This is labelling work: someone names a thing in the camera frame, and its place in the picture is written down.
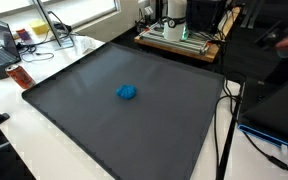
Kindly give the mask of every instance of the white table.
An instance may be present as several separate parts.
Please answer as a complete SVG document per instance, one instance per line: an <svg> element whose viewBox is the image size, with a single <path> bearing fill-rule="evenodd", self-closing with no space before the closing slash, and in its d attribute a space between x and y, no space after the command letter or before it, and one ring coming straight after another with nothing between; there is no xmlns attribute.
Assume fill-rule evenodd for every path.
<svg viewBox="0 0 288 180"><path fill-rule="evenodd" d="M103 44L96 41L96 47ZM77 53L76 49L55 51L55 57L49 61L19 64L38 83L81 58L83 55ZM37 51L52 52L52 49L45 44L39 46ZM229 82L228 86L233 94L238 94L238 84ZM0 113L11 116L0 125L0 129L36 179L113 179L51 121L26 103L21 97L23 91L10 78L0 81ZM231 122L229 99L219 103L217 122L221 157ZM215 179L215 157L212 123L191 179Z"/></svg>
<svg viewBox="0 0 288 180"><path fill-rule="evenodd" d="M279 148L249 136L253 142L265 153L274 155L276 158L288 164L288 156L284 156ZM281 170L269 162L258 152L245 135L235 129L229 160L227 163L225 180L288 180L288 172Z"/></svg>

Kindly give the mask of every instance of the machine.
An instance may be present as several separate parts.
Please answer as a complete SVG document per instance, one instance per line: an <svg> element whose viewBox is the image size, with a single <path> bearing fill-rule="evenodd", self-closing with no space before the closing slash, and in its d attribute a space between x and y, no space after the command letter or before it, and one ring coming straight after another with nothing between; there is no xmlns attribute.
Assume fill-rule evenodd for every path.
<svg viewBox="0 0 288 180"><path fill-rule="evenodd" d="M180 41L186 33L187 0L169 0L168 13L164 22L164 38Z"/></svg>

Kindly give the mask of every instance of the dark gray mat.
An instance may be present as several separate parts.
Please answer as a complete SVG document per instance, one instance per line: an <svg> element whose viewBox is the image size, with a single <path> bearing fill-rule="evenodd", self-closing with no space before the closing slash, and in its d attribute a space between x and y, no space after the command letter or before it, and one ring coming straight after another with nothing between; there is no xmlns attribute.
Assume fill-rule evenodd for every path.
<svg viewBox="0 0 288 180"><path fill-rule="evenodd" d="M108 43L22 96L115 178L179 180L191 176L222 83L218 74ZM137 95L117 97L122 84Z"/></svg>

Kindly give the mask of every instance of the computer monitor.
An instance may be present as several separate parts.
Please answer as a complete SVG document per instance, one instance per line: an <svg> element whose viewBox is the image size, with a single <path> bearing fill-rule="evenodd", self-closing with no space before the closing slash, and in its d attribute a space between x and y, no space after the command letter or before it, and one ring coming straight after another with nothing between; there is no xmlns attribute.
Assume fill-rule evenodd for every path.
<svg viewBox="0 0 288 180"><path fill-rule="evenodd" d="M188 0L186 23L189 30L215 34L227 0Z"/></svg>
<svg viewBox="0 0 288 180"><path fill-rule="evenodd" d="M17 58L20 57L16 49L16 45L10 28L7 23L2 21L0 21L0 45L5 51L9 52L10 54L14 55Z"/></svg>
<svg viewBox="0 0 288 180"><path fill-rule="evenodd" d="M288 82L243 113L238 128L278 147L288 147Z"/></svg>
<svg viewBox="0 0 288 180"><path fill-rule="evenodd" d="M54 27L54 24L51 20L51 18L49 17L49 13L46 10L44 4L42 3L41 0L32 0L33 3L35 4L38 12L40 13L40 15L42 16L42 18L44 19L45 22L47 22L49 24L49 28L51 29L54 38L57 41L57 45L54 45L54 49L55 50L59 50L59 49L63 49L63 48L69 48L69 47L73 47L74 46L74 42L71 38L71 36L69 34L66 35L61 35L58 33L57 29Z"/></svg>

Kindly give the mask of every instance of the window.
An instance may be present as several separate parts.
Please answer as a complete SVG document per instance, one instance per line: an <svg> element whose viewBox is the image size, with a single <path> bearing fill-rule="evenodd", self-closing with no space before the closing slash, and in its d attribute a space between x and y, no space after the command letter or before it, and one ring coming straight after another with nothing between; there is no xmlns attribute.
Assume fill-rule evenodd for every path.
<svg viewBox="0 0 288 180"><path fill-rule="evenodd" d="M0 0L0 14L30 5L31 0Z"/></svg>
<svg viewBox="0 0 288 180"><path fill-rule="evenodd" d="M116 11L115 0L42 0L47 10L53 11L65 24L73 27L89 22L104 14ZM0 14L21 13L32 4L32 0L0 0Z"/></svg>
<svg viewBox="0 0 288 180"><path fill-rule="evenodd" d="M115 0L63 0L50 4L53 11L65 24L79 26L102 15L117 10Z"/></svg>

